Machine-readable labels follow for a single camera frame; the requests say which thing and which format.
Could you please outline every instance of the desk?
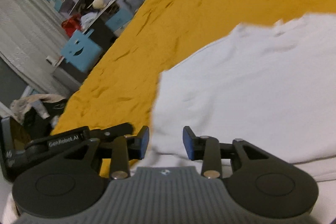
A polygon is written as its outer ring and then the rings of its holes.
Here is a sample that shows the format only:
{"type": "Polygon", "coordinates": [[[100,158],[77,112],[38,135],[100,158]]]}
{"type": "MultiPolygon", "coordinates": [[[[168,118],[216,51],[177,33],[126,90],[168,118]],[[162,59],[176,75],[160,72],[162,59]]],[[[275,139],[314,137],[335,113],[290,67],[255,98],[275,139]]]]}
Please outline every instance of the desk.
{"type": "MultiPolygon", "coordinates": [[[[90,35],[90,39],[102,47],[103,54],[106,53],[117,39],[117,36],[99,17],[94,20],[89,28],[94,29],[94,32],[90,35]]],[[[64,58],[58,62],[52,73],[52,76],[66,86],[72,93],[76,92],[80,88],[88,75],[89,73],[83,73],[71,63],[67,63],[64,58]]]]}

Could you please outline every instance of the white curtain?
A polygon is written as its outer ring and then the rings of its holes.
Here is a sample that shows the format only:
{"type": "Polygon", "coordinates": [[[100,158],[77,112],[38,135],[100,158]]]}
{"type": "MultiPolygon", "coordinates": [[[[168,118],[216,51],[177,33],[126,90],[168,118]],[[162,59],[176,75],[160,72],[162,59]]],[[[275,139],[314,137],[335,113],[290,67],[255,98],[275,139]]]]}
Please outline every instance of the white curtain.
{"type": "Polygon", "coordinates": [[[39,92],[67,97],[45,60],[57,60],[68,40],[63,20],[46,0],[0,0],[0,58],[39,92]]]}

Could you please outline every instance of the blue storage box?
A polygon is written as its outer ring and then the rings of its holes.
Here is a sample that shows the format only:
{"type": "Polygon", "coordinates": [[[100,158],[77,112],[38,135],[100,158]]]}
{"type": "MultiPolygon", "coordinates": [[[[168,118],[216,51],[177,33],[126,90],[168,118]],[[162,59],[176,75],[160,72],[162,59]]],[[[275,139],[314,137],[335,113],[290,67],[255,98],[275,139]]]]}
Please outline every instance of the blue storage box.
{"type": "Polygon", "coordinates": [[[93,31],[90,30],[84,35],[76,30],[61,50],[66,62],[70,62],[84,73],[94,67],[103,52],[103,49],[89,38],[93,31]]]}
{"type": "Polygon", "coordinates": [[[59,10],[61,9],[62,4],[63,4],[63,2],[61,0],[55,0],[54,9],[59,12],[59,10]]]}
{"type": "Polygon", "coordinates": [[[105,25],[109,27],[113,32],[125,25],[133,18],[133,14],[126,9],[120,9],[115,15],[113,15],[105,25]]]}

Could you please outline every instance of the logo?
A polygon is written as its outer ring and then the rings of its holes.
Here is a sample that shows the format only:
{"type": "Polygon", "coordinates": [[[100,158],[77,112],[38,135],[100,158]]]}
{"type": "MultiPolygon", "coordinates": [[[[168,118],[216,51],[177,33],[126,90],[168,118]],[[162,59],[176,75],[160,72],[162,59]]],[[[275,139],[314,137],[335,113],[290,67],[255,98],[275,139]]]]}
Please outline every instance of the logo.
{"type": "Polygon", "coordinates": [[[77,141],[79,140],[79,136],[78,135],[75,135],[75,136],[71,136],[71,137],[68,137],[68,138],[63,138],[63,139],[59,139],[57,141],[51,141],[48,143],[48,146],[49,147],[54,147],[54,146],[58,146],[60,144],[65,144],[65,143],[68,143],[68,142],[73,142],[73,141],[77,141]]]}
{"type": "Polygon", "coordinates": [[[170,174],[170,171],[168,169],[165,169],[165,170],[162,170],[160,172],[162,175],[166,176],[166,175],[169,175],[170,174]]]}

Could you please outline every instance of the black circular mount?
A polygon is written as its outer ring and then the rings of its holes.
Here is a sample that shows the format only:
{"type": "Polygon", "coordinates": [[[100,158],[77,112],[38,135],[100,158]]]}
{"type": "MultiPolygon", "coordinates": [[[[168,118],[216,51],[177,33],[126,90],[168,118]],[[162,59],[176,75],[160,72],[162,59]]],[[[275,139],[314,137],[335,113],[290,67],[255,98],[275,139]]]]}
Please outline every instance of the black circular mount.
{"type": "Polygon", "coordinates": [[[227,190],[248,211],[279,219],[309,212],[319,192],[307,173],[276,160],[248,161],[228,179],[227,190]]]}
{"type": "Polygon", "coordinates": [[[84,161],[44,162],[22,173],[13,185],[21,213],[61,218],[79,213],[98,201],[105,180],[84,161]]]}

